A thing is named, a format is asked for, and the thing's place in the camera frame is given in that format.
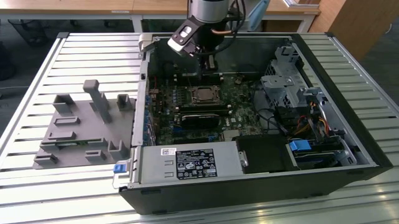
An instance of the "gray 3d-printed holder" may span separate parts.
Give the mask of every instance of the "gray 3d-printed holder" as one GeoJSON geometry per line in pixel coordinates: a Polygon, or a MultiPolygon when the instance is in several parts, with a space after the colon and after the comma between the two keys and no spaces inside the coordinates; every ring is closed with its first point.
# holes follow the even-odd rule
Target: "gray 3d-printed holder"
{"type": "Polygon", "coordinates": [[[107,100],[98,80],[86,80],[92,100],[58,95],[48,131],[34,169],[112,164],[130,158],[135,99],[127,94],[107,100]]]}

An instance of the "blue latch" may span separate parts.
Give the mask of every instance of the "blue latch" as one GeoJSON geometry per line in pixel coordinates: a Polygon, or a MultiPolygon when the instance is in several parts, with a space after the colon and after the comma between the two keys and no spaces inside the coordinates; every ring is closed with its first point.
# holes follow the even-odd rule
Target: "blue latch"
{"type": "Polygon", "coordinates": [[[115,174],[126,173],[126,170],[127,170],[126,168],[127,168],[126,164],[115,164],[115,166],[114,166],[114,173],[115,174]]]}
{"type": "Polygon", "coordinates": [[[294,140],[290,142],[291,151],[304,151],[311,150],[312,147],[307,140],[294,140]]]}

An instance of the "white label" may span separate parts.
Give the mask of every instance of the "white label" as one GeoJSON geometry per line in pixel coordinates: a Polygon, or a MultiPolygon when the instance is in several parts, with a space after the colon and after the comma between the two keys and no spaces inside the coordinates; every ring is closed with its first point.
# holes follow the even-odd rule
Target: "white label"
{"type": "Polygon", "coordinates": [[[206,173],[210,174],[210,173],[215,173],[216,169],[206,169],[206,171],[207,171],[206,173]]]}
{"type": "Polygon", "coordinates": [[[162,155],[175,155],[176,148],[162,148],[162,155]]]}
{"type": "Polygon", "coordinates": [[[131,11],[112,10],[111,13],[130,13],[131,11]]]}

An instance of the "blue object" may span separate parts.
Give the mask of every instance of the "blue object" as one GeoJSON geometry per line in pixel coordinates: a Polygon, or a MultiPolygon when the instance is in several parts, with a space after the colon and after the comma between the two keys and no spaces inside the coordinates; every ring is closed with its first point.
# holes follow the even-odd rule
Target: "blue object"
{"type": "Polygon", "coordinates": [[[311,145],[307,140],[294,140],[290,142],[291,151],[304,151],[311,150],[311,145]]]}
{"type": "Polygon", "coordinates": [[[208,142],[212,142],[216,136],[208,136],[208,142]]]}
{"type": "Polygon", "coordinates": [[[248,15],[248,20],[250,20],[250,27],[248,31],[254,32],[262,22],[264,12],[268,7],[270,0],[262,0],[256,6],[254,7],[252,11],[250,12],[248,15]]]}
{"type": "Polygon", "coordinates": [[[127,168],[126,164],[115,164],[115,166],[114,166],[114,173],[115,174],[126,173],[126,168],[127,168]]]}

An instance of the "barcode sticker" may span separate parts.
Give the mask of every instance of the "barcode sticker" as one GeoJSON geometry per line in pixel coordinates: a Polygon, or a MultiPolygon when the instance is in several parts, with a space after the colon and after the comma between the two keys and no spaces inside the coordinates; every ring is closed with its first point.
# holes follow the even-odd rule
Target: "barcode sticker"
{"type": "Polygon", "coordinates": [[[124,10],[112,10],[111,13],[130,13],[131,11],[124,10]]]}
{"type": "Polygon", "coordinates": [[[162,155],[175,155],[176,148],[162,148],[162,155]]]}

